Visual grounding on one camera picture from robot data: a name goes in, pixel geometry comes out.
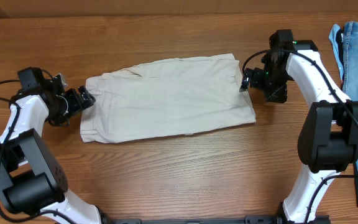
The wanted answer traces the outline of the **beige cotton shorts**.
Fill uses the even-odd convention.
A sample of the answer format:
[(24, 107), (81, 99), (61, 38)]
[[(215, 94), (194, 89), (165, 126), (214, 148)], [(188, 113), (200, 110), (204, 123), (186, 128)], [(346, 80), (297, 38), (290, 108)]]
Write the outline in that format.
[(170, 58), (88, 78), (83, 142), (190, 135), (256, 121), (233, 54)]

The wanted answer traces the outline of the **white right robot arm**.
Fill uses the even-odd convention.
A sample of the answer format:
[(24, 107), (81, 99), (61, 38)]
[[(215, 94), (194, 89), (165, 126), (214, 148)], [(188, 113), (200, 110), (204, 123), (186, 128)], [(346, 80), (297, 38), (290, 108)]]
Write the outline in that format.
[(290, 29), (277, 30), (268, 50), (259, 52), (263, 68), (242, 68), (241, 91), (256, 88), (266, 101), (284, 103), (287, 81), (294, 81), (309, 106), (298, 137), (302, 163), (297, 180), (275, 215), (248, 215), (245, 223), (330, 223), (316, 210), (335, 179), (344, 179), (358, 160), (358, 101), (335, 84), (311, 40), (295, 40)]

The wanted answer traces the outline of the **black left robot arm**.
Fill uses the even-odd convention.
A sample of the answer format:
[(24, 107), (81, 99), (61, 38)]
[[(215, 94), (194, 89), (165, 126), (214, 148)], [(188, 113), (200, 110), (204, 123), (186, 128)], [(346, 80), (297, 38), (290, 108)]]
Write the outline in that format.
[(84, 86), (65, 89), (62, 74), (18, 71), (18, 92), (8, 99), (11, 115), (0, 136), (0, 216), (11, 223), (48, 217), (56, 223), (110, 223), (99, 207), (68, 187), (67, 177), (42, 139), (45, 123), (68, 126), (70, 118), (94, 105)]

